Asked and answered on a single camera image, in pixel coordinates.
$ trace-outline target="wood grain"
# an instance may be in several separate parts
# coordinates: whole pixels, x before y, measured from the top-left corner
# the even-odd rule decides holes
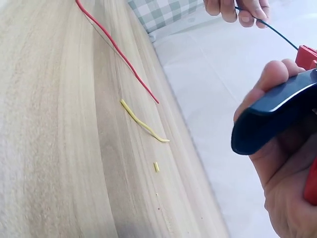
[[[75,1],[8,1],[0,9],[0,236],[228,237],[144,29],[124,0],[83,5],[160,104]],[[171,142],[138,126],[121,98]]]

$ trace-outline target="small yellow insulation piece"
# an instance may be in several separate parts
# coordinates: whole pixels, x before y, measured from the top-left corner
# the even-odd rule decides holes
[[[169,142],[169,140],[167,139],[162,139],[160,138],[148,125],[146,125],[144,122],[140,121],[135,115],[134,113],[131,111],[131,109],[129,108],[129,106],[125,103],[125,101],[123,99],[120,100],[120,103],[123,105],[123,107],[125,108],[125,110],[128,112],[128,114],[133,118],[133,120],[135,120],[135,122],[137,124],[139,124],[140,126],[144,127],[146,130],[148,130],[151,135],[158,141],[160,142]]]
[[[155,169],[155,172],[159,172],[159,165],[157,162],[153,163],[154,164],[154,169]]]

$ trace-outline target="red wire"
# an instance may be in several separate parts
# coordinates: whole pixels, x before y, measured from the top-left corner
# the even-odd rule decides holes
[[[129,60],[127,59],[127,57],[122,53],[122,51],[119,49],[119,47],[117,46],[116,42],[114,41],[114,39],[111,37],[111,35],[109,34],[109,32],[93,17],[90,15],[90,13],[82,6],[81,2],[79,0],[76,0],[76,3],[78,5],[78,7],[80,8],[80,10],[86,15],[88,16],[94,23],[96,23],[97,26],[99,26],[99,28],[105,33],[105,35],[109,38],[109,40],[111,41],[111,43],[113,44],[113,46],[115,47],[115,49],[119,52],[119,54],[121,55],[121,57],[126,61],[126,63],[129,65],[129,67],[131,68],[132,72],[134,73],[135,77],[138,79],[138,81],[142,84],[142,86],[148,91],[148,93],[151,95],[151,97],[159,104],[159,101],[156,99],[156,97],[153,95],[153,93],[150,91],[150,89],[145,85],[145,83],[141,80],[141,78],[139,77],[139,75],[137,74],[137,72],[135,71],[134,67],[132,66],[132,64],[129,62]]]

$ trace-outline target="dark blue tool handle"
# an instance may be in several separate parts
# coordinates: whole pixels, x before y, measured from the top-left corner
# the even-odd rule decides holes
[[[290,78],[247,108],[236,121],[232,150],[252,155],[269,140],[317,107],[317,71]]]

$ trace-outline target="fingernail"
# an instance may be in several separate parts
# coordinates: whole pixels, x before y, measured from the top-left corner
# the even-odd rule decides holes
[[[256,16],[255,17],[259,18],[261,20],[264,20],[264,19],[266,19],[266,14],[262,10],[262,8],[258,8],[258,9],[256,9]]]
[[[249,22],[249,21],[250,21],[250,18],[247,17],[247,16],[243,16],[243,17],[241,17],[241,20],[242,20],[243,22]]]

